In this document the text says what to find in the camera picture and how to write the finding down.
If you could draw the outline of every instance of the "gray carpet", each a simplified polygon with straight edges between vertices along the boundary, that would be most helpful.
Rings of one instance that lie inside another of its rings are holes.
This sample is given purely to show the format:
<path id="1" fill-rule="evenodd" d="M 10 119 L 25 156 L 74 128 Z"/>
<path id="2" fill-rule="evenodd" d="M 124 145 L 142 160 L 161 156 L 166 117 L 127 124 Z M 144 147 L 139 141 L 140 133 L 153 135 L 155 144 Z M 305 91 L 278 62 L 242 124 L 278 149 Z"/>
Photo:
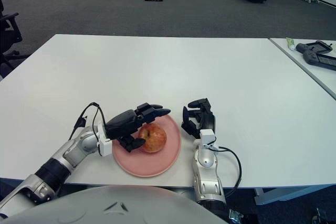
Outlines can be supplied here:
<path id="1" fill-rule="evenodd" d="M 336 40 L 336 8 L 301 0 L 3 0 L 4 13 L 19 12 L 23 41 L 12 49 L 34 52 L 54 34 L 164 37 L 292 37 Z M 9 70 L 2 66 L 1 73 Z M 7 193 L 2 186 L 2 197 Z M 336 186 L 286 202 L 255 206 L 253 190 L 228 199 L 261 224 L 310 223 L 315 207 L 336 219 Z"/>

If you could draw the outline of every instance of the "plate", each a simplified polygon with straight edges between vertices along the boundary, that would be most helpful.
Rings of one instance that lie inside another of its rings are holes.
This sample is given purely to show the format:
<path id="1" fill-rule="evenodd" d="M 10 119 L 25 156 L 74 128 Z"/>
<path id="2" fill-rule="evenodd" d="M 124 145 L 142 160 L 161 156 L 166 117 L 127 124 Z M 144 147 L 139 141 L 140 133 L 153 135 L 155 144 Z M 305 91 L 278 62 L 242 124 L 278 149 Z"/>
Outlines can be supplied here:
<path id="1" fill-rule="evenodd" d="M 115 161 L 129 174 L 138 177 L 153 177 L 168 170 L 176 161 L 181 150 L 180 129 L 175 121 L 165 115 L 156 118 L 157 123 L 167 135 L 167 142 L 163 149 L 156 153 L 147 153 L 138 148 L 130 153 L 118 142 L 113 140 L 113 155 Z M 138 137 L 139 131 L 132 134 Z"/>

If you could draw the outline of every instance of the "white table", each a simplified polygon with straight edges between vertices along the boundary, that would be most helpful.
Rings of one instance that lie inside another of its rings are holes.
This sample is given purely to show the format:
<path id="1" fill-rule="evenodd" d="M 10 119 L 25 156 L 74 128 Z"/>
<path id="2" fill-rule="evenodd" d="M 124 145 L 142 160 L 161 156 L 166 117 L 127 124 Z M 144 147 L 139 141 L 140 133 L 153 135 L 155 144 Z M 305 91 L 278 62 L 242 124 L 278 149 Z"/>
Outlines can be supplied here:
<path id="1" fill-rule="evenodd" d="M 298 70 L 268 39 L 55 35 L 0 82 L 0 177 L 39 169 L 91 101 L 107 120 L 143 102 L 162 104 L 181 125 L 182 107 L 207 97 L 219 145 L 241 160 L 241 187 L 334 184 L 336 102 Z M 134 177 L 96 153 L 67 183 L 191 187 L 193 139 L 181 136 L 164 174 Z M 224 187 L 237 170 L 234 157 L 219 155 Z"/>
<path id="2" fill-rule="evenodd" d="M 303 59 L 300 52 L 292 51 L 288 48 L 286 39 L 272 38 L 270 39 L 278 48 L 280 48 L 289 58 L 291 58 L 300 68 L 302 68 L 308 75 L 310 75 L 319 85 L 321 85 L 326 92 L 336 99 L 336 71 L 326 68 L 321 68 L 309 65 Z M 298 43 L 313 43 L 316 40 L 311 39 L 294 39 L 295 45 Z M 325 43 L 333 44 L 333 50 L 325 55 L 336 58 L 336 41 L 322 40 Z"/>

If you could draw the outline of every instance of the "apple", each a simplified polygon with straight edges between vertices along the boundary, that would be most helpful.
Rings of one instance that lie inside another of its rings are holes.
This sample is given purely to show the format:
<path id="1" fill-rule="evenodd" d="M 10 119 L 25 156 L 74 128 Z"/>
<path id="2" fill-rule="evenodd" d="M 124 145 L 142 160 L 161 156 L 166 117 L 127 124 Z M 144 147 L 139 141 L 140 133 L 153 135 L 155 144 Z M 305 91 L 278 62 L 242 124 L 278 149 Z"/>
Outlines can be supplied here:
<path id="1" fill-rule="evenodd" d="M 142 149 L 149 153 L 162 150 L 167 141 L 166 133 L 157 123 L 149 123 L 142 126 L 139 131 L 139 138 L 146 140 Z"/>

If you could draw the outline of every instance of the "office chair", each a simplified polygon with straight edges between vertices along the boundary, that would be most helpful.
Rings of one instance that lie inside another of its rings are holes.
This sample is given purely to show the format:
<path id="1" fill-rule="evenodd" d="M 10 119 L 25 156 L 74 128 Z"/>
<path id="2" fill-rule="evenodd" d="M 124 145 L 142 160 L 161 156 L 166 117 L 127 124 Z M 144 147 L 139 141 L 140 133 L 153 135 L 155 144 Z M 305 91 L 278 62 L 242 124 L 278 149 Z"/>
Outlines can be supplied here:
<path id="1" fill-rule="evenodd" d="M 13 70 L 14 66 L 9 63 L 9 60 L 26 59 L 29 55 L 19 55 L 19 52 L 15 50 L 6 55 L 4 54 L 14 43 L 22 41 L 22 37 L 15 22 L 15 17 L 19 15 L 19 13 L 3 15 L 3 10 L 4 5 L 2 4 L 2 0 L 0 0 L 0 66 L 2 63 L 5 63 Z"/>

